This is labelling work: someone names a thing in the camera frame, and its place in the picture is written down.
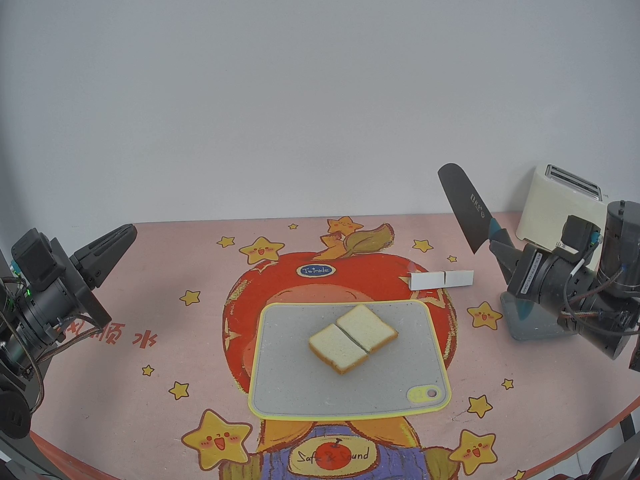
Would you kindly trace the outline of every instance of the gray cutting board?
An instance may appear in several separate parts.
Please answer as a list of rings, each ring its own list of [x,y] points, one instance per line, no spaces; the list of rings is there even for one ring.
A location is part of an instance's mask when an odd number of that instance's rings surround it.
[[[442,409],[451,388],[425,304],[365,304],[398,338],[344,375],[308,340],[356,304],[271,304],[262,310],[249,407],[263,419],[357,420]]]

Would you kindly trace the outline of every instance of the cartoon girl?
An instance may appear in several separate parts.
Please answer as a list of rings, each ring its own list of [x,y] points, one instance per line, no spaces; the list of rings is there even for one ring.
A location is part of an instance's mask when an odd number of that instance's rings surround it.
[[[355,253],[337,259],[325,257],[323,261],[335,268],[329,276],[301,276],[299,268],[317,262],[317,253],[299,252],[285,254],[264,267],[258,264],[237,281],[225,303],[222,340],[229,370],[244,392],[249,391],[260,312],[274,302],[366,303],[418,298],[429,306],[445,366],[451,363],[457,324],[448,294],[443,290],[411,292],[407,272],[424,269],[406,258],[371,253],[366,243],[362,243],[362,254],[347,242],[345,250],[351,248]],[[220,478],[452,480],[457,479],[459,463],[448,459],[450,452],[442,447],[423,448],[404,417],[335,422],[263,420],[257,453],[251,454],[246,464],[222,463]]]

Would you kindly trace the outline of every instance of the white toaster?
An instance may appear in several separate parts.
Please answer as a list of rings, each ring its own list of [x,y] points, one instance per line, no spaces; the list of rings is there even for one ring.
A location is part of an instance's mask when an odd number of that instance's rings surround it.
[[[596,183],[551,164],[536,168],[516,236],[553,250],[562,236],[564,222],[576,215],[593,222],[604,232],[609,196]],[[600,260],[598,247],[588,267]]]

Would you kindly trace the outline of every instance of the cartoon apple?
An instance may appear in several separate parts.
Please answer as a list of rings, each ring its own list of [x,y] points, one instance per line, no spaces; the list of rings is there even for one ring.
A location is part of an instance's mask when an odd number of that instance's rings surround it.
[[[351,462],[351,450],[340,444],[342,439],[336,437],[335,443],[323,443],[316,448],[316,464],[322,469],[334,471],[342,469]]]

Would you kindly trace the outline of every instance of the bread slice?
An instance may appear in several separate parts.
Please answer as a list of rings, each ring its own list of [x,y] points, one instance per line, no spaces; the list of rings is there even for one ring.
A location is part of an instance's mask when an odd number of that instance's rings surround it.
[[[380,320],[378,315],[364,304],[358,304],[342,315],[336,321],[336,325],[370,354],[398,336],[393,327]]]
[[[322,361],[340,374],[366,361],[368,354],[356,345],[335,324],[309,338],[309,347]]]

